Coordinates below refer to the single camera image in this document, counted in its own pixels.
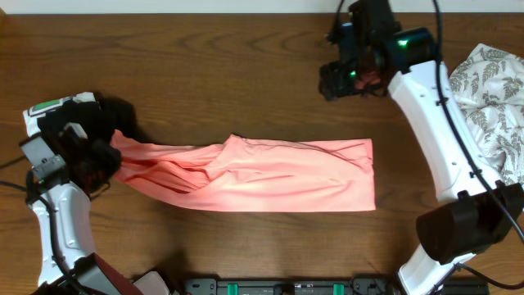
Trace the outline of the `white garment with green print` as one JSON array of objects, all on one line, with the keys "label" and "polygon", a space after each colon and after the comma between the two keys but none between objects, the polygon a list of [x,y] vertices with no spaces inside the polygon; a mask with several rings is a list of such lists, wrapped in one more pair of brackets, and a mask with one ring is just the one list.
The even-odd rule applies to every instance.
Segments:
[{"label": "white garment with green print", "polygon": [[80,105],[94,102],[95,105],[99,107],[99,103],[96,101],[94,93],[91,92],[78,93],[73,96],[39,103],[38,105],[32,106],[29,109],[23,111],[27,135],[31,137],[40,132],[40,128],[38,127],[38,119],[44,117],[49,112],[61,109],[67,102],[75,102],[79,103]]}]

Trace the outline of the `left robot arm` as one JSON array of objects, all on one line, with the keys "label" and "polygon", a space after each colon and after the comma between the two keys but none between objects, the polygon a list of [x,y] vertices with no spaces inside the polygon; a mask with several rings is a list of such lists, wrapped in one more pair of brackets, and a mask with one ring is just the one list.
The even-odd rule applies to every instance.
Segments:
[{"label": "left robot arm", "polygon": [[91,193],[120,168],[121,155],[77,123],[42,130],[26,125],[20,147],[31,164],[28,207],[38,218],[43,250],[39,294],[168,294],[155,270],[127,279],[97,253],[90,224]]}]

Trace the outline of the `black folded garment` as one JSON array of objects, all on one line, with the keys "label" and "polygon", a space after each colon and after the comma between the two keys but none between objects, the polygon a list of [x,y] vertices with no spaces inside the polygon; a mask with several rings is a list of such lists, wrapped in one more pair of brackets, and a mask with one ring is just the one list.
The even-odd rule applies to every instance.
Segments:
[{"label": "black folded garment", "polygon": [[100,138],[109,143],[119,130],[127,137],[137,134],[138,123],[132,104],[119,98],[101,98],[94,102],[68,101],[37,120],[41,131],[58,132],[67,123],[79,124],[88,139]]}]

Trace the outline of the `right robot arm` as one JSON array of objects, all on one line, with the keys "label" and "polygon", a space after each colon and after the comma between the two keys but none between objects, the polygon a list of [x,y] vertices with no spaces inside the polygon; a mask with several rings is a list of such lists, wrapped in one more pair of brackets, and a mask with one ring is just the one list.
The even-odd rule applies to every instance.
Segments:
[{"label": "right robot arm", "polygon": [[419,244],[381,294],[486,294],[493,279],[454,273],[510,231],[523,188],[506,184],[477,146],[453,98],[442,60],[442,33],[401,27],[387,0],[358,0],[336,16],[329,43],[339,57],[320,68],[319,92],[328,100],[390,96],[407,118],[431,171],[439,206],[417,218]]}]

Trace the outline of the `pink t-shirt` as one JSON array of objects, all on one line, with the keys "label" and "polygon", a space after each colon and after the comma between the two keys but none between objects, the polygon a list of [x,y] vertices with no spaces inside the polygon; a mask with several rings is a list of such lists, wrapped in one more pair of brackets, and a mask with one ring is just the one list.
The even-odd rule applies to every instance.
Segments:
[{"label": "pink t-shirt", "polygon": [[288,142],[230,135],[205,147],[140,143],[116,131],[116,179],[173,206],[227,212],[373,211],[369,139]]}]

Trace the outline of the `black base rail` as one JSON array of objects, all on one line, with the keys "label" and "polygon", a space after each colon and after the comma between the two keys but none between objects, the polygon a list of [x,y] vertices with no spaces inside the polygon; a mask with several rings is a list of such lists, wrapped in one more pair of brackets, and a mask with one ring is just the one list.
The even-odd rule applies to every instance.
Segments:
[{"label": "black base rail", "polygon": [[402,295],[400,284],[385,277],[364,276],[347,280],[226,280],[187,279],[175,287],[160,272],[150,271],[135,280],[143,294],[180,295]]}]

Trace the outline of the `white fern print cloth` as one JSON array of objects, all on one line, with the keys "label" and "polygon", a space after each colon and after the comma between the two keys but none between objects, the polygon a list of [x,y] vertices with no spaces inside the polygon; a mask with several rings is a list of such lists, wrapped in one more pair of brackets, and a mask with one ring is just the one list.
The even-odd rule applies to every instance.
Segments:
[{"label": "white fern print cloth", "polygon": [[449,77],[477,145],[506,184],[523,182],[523,59],[478,44]]}]

